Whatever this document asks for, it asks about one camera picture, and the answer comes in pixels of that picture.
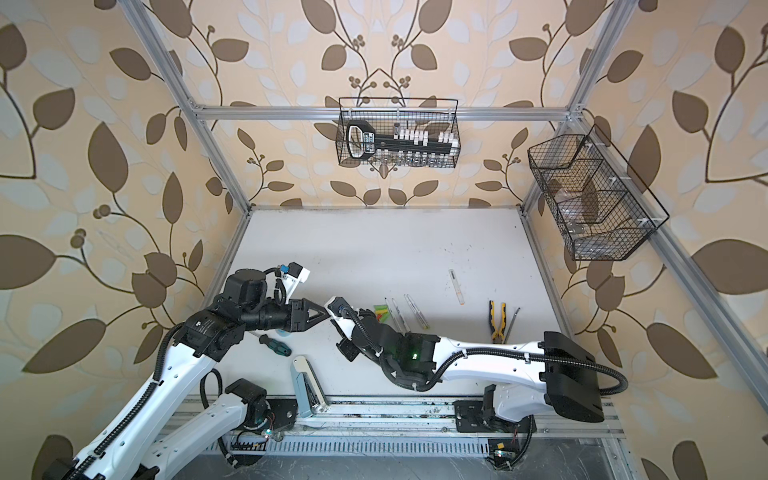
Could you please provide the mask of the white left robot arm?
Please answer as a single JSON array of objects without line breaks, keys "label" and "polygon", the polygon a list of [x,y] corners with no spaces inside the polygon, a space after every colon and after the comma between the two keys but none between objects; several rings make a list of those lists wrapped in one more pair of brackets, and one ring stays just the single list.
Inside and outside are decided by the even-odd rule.
[{"label": "white left robot arm", "polygon": [[239,269],[212,303],[173,327],[161,340],[152,375],[123,410],[78,454],[52,458],[45,479],[159,479],[161,462],[182,447],[151,454],[154,439],[190,390],[203,387],[218,362],[246,333],[304,332],[328,318],[325,308],[292,294],[309,277],[291,262],[260,271]]}]

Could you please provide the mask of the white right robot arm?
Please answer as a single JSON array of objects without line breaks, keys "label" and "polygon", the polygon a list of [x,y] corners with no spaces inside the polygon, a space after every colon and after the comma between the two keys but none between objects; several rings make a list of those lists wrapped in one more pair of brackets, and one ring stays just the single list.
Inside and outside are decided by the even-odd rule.
[{"label": "white right robot arm", "polygon": [[488,382],[484,394],[494,419],[519,422],[555,413],[601,423],[602,400],[627,390],[620,371],[601,365],[585,349],[556,331],[523,344],[480,344],[423,333],[399,333],[370,310],[354,309],[344,298],[326,305],[348,360],[364,355],[392,384],[425,393],[444,381]]}]

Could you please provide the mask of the green black screwdriver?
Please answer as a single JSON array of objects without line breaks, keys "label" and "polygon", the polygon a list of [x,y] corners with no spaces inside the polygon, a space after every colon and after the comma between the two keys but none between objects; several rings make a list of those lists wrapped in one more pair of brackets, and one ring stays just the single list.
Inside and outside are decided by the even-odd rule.
[{"label": "green black screwdriver", "polygon": [[259,336],[259,343],[266,346],[272,352],[274,352],[275,354],[281,357],[290,357],[292,355],[292,350],[287,344],[279,340],[276,340],[274,338],[271,338],[266,334],[262,334]]}]

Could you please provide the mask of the blue white stapler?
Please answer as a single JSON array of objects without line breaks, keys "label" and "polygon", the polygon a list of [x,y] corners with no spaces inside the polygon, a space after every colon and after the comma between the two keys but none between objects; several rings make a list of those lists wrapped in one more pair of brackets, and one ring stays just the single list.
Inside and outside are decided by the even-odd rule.
[{"label": "blue white stapler", "polygon": [[312,365],[305,356],[296,356],[291,362],[291,378],[297,401],[297,416],[309,418],[327,411],[329,404],[317,380]]}]

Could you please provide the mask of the yellow black pliers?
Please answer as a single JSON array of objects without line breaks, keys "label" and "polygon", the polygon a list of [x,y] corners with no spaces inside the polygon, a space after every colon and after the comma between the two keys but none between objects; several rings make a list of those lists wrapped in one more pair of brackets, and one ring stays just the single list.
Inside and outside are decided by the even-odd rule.
[{"label": "yellow black pliers", "polygon": [[488,323],[493,344],[503,344],[506,339],[507,305],[502,302],[497,305],[493,300],[488,302]]}]

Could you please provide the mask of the black socket holder tool set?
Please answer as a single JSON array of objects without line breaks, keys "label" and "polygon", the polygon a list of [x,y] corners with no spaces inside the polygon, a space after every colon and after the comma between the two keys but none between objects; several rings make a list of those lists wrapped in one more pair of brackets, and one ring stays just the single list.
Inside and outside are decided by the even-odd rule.
[{"label": "black socket holder tool set", "polygon": [[403,122],[375,127],[366,120],[351,120],[337,134],[337,145],[351,159],[392,163],[453,162],[461,152],[453,131],[434,136]]}]

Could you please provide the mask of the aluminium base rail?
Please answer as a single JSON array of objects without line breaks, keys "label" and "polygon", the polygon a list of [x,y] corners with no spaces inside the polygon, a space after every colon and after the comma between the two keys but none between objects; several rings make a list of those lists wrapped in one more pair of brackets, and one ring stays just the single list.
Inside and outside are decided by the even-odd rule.
[{"label": "aluminium base rail", "polygon": [[626,435],[610,402],[601,423],[580,423],[554,413],[518,426],[485,420],[479,397],[343,397],[307,417],[289,397],[271,401],[276,413],[271,434],[236,428],[224,437],[235,455],[487,457],[525,439],[574,440],[611,445]]}]

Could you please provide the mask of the aluminium frame corner post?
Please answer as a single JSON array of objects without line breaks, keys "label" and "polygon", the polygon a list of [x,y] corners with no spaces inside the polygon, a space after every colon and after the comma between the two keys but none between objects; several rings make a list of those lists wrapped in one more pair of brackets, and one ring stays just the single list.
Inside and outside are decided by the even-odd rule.
[{"label": "aluminium frame corner post", "polygon": [[191,130],[200,141],[212,168],[220,175],[222,183],[232,195],[234,204],[245,215],[249,215],[250,202],[206,121],[197,115],[195,108],[198,107],[198,104],[187,89],[182,76],[176,70],[161,37],[153,28],[144,3],[142,1],[118,1],[118,5],[157,67],[158,73],[163,78],[174,101],[180,107]]}]

